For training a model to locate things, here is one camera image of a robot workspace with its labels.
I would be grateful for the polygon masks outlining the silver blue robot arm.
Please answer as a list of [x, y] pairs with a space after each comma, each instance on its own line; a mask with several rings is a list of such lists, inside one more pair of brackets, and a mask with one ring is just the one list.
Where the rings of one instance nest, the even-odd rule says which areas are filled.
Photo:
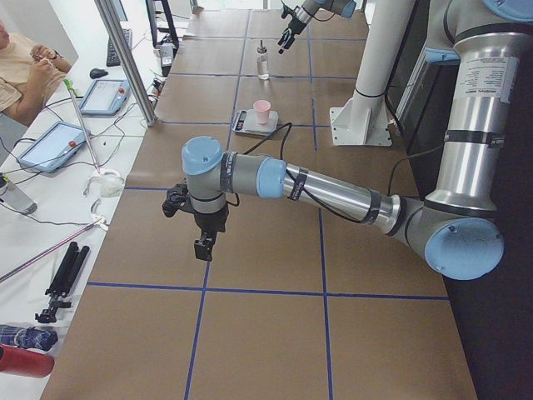
[[426, 59], [459, 66], [435, 189], [423, 200], [384, 195], [281, 159], [226, 152], [213, 137], [182, 148], [184, 181], [162, 209], [190, 213], [194, 243], [208, 261], [228, 215], [229, 193], [312, 203], [354, 223], [375, 225], [455, 280], [492, 271], [504, 253], [493, 222], [492, 179], [521, 55], [532, 47], [529, 1], [434, 1]]
[[282, 2], [281, 18], [285, 19], [291, 17], [291, 21], [282, 32], [281, 38], [277, 45], [279, 46], [278, 53], [283, 54], [295, 42], [312, 19], [316, 19], [316, 14], [320, 9], [331, 12], [344, 18], [351, 18], [356, 11], [356, 1], [350, 0], [306, 0], [301, 5], [294, 8], [288, 7]]

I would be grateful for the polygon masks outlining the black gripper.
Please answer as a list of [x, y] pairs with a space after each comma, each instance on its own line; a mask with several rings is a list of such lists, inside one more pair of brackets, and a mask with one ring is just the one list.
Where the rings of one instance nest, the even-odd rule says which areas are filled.
[[289, 50], [295, 42], [295, 35], [300, 35], [307, 24], [311, 21], [311, 15], [305, 8], [295, 8], [292, 13], [292, 20], [289, 22], [289, 30], [284, 30], [278, 41], [278, 53], [283, 54]]
[[194, 241], [196, 259], [212, 261], [217, 234], [226, 231], [228, 216], [228, 207], [223, 207], [214, 213], [194, 212], [195, 223], [201, 229], [200, 238]]

